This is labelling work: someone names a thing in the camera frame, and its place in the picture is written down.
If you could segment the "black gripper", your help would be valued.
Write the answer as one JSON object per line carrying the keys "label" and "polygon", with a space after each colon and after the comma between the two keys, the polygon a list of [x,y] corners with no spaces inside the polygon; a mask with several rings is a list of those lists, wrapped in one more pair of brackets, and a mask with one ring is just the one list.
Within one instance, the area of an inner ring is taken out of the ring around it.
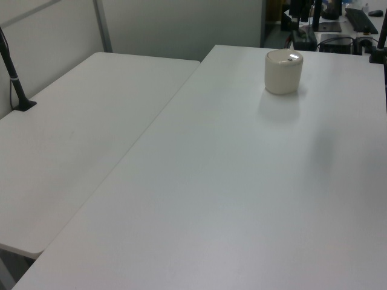
{"label": "black gripper", "polygon": [[291,30],[299,29],[299,22],[308,22],[310,18],[310,0],[291,0],[289,15],[291,16]]}

